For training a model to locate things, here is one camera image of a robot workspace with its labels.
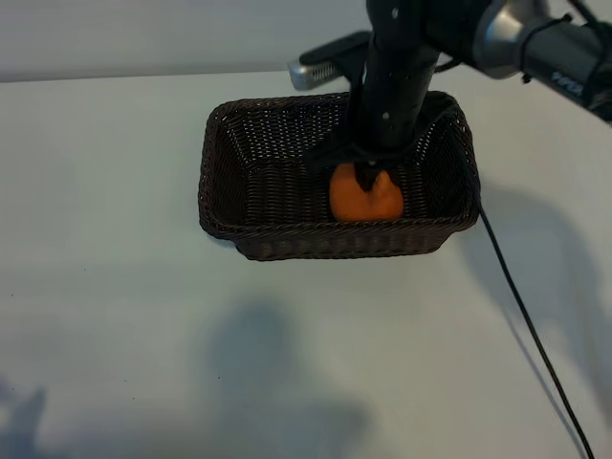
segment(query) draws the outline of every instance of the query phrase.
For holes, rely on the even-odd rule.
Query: white wall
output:
[[[365,0],[2,0],[0,81],[280,69],[367,27]]]

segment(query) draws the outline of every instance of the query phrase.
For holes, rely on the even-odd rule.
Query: white tabletop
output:
[[[609,129],[537,83],[433,87],[612,457]],[[579,457],[481,224],[354,261],[256,263],[202,232],[209,113],[293,93],[284,73],[0,85],[2,459]]]

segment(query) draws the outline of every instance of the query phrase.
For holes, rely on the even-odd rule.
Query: brown woven basket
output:
[[[404,195],[404,217],[337,222],[328,195],[332,170],[312,175],[302,154],[330,135],[347,103],[347,94],[334,94],[218,107],[208,120],[202,160],[202,228],[233,241],[249,259],[266,261],[430,253],[476,223],[467,174],[477,179],[478,172],[471,132],[455,101],[456,110],[390,171]]]

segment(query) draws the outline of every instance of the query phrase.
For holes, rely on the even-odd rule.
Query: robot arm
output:
[[[612,27],[582,3],[572,2],[590,19],[584,27],[551,17],[546,0],[427,3],[436,48],[489,77],[522,72],[612,123]]]
[[[493,78],[522,72],[612,125],[612,26],[579,0],[569,1],[587,26],[551,17],[547,0],[367,0],[373,26],[367,46],[363,35],[361,41],[352,35],[358,42],[352,48],[332,46],[335,55],[321,49],[352,60],[352,71],[337,68],[342,59],[310,52],[290,65],[292,80],[310,89],[346,75],[355,87],[361,53],[355,131],[378,150],[398,148],[411,136],[440,52]]]

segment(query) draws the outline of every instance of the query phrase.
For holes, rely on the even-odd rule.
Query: silver metal part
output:
[[[289,75],[297,91],[309,91],[329,81],[341,77],[342,73],[332,62],[323,62],[318,65],[302,65],[299,59],[289,64]]]
[[[473,55],[479,70],[492,78],[514,75],[521,40],[551,20],[549,10],[547,0],[493,0],[474,38]]]

